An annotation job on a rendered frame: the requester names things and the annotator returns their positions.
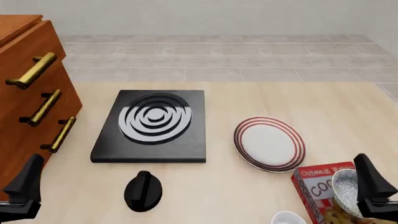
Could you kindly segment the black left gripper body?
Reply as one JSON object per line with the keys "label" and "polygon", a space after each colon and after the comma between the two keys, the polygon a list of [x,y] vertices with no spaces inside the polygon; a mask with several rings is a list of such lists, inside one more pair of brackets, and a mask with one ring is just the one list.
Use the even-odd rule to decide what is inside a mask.
{"label": "black left gripper body", "polygon": [[0,202],[0,224],[34,219],[40,207],[40,202],[35,200],[28,200],[26,203]]}

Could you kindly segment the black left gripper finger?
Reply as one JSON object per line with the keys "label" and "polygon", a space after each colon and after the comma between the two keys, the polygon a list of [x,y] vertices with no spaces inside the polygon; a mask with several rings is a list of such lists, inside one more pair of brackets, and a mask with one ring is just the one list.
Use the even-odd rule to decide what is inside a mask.
{"label": "black left gripper finger", "polygon": [[8,195],[6,203],[27,203],[29,200],[41,202],[40,178],[44,158],[33,154],[15,178],[3,188]]}

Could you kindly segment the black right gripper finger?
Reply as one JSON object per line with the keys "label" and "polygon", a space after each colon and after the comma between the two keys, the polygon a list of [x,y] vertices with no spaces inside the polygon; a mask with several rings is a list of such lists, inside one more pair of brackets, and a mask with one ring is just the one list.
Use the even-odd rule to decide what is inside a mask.
{"label": "black right gripper finger", "polygon": [[377,171],[366,154],[358,154],[354,158],[354,165],[358,179],[359,202],[366,198],[389,198],[396,194],[396,188]]}

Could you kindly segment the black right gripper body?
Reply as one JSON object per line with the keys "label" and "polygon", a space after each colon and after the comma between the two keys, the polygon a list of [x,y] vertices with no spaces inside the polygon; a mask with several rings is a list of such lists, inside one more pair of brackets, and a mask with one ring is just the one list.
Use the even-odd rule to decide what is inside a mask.
{"label": "black right gripper body", "polygon": [[375,218],[398,223],[398,201],[373,202],[363,199],[357,206],[364,218]]}

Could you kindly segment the black patterned bowl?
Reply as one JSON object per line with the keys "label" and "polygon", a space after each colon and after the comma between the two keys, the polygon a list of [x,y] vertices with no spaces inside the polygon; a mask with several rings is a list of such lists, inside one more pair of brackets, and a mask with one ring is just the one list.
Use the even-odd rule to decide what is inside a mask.
{"label": "black patterned bowl", "polygon": [[358,177],[355,169],[341,169],[336,171],[331,180],[333,198],[336,203],[348,214],[363,218],[358,200]]}

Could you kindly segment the red cookies box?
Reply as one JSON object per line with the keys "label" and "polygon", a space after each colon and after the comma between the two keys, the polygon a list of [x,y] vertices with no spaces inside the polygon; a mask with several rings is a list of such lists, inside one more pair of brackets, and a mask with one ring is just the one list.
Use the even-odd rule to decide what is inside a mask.
{"label": "red cookies box", "polygon": [[352,162],[298,167],[291,180],[313,224],[376,224],[345,212],[333,198],[332,177],[340,169],[354,169]]}

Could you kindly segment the flat black stove plate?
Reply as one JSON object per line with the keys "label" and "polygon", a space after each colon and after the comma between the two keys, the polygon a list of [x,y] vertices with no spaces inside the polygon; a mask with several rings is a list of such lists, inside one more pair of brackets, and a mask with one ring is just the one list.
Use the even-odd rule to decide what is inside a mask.
{"label": "flat black stove plate", "polygon": [[205,92],[119,91],[90,160],[93,163],[206,162]]}

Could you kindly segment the small white bowl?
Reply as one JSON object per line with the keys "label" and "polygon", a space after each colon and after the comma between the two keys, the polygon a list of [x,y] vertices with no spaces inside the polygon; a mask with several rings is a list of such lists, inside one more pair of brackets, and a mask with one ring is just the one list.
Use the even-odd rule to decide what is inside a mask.
{"label": "small white bowl", "polygon": [[280,211],[277,212],[270,222],[270,224],[307,224],[306,221],[294,212]]}

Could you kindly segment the white plate with red rings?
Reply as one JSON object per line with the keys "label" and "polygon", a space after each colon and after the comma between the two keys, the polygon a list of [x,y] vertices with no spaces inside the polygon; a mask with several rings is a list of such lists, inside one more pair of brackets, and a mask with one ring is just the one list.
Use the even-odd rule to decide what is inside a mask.
{"label": "white plate with red rings", "polygon": [[287,173],[307,158],[303,137],[288,123],[267,116],[241,121],[233,133],[234,147],[248,164],[271,172]]}

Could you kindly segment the wooden drawer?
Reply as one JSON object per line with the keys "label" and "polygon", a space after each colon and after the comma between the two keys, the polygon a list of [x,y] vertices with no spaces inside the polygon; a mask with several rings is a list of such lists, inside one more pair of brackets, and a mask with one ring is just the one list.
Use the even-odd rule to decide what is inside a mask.
{"label": "wooden drawer", "polygon": [[[8,78],[20,78],[35,65],[33,57],[55,53],[56,61],[26,90],[6,85]],[[51,22],[40,22],[18,38],[0,48],[0,98],[17,98],[69,86],[70,81],[61,63],[65,52]]]}
{"label": "wooden drawer", "polygon": [[[51,106],[39,123],[29,124],[50,95],[59,90],[58,100]],[[47,143],[59,131],[58,121],[75,116],[81,103],[64,66],[55,63],[42,74],[28,89],[0,83],[0,143],[39,141]]]}
{"label": "wooden drawer", "polygon": [[46,161],[49,159],[52,153],[40,146],[52,143],[63,128],[58,121],[76,116],[81,108],[81,102],[54,106],[36,127],[19,121],[31,114],[30,111],[15,111],[0,121],[0,199],[6,198],[1,190],[21,171],[32,154],[40,154]]}

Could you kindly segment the round black stove knob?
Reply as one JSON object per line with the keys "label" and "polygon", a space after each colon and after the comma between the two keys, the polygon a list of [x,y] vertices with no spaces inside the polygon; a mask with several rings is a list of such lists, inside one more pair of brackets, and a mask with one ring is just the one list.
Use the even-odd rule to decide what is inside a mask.
{"label": "round black stove knob", "polygon": [[149,171],[139,171],[124,190],[126,205],[134,212],[147,212],[162,198],[162,184]]}

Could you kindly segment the wooden cabinet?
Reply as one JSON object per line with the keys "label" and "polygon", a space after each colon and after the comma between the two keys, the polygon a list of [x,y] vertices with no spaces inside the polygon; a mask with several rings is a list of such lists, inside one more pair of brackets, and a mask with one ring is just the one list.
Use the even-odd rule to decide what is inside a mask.
{"label": "wooden cabinet", "polygon": [[[40,15],[0,15],[0,48],[18,38],[38,23],[47,21],[43,20]],[[0,201],[6,201],[7,199],[8,196],[6,195],[6,198],[0,199]]]}

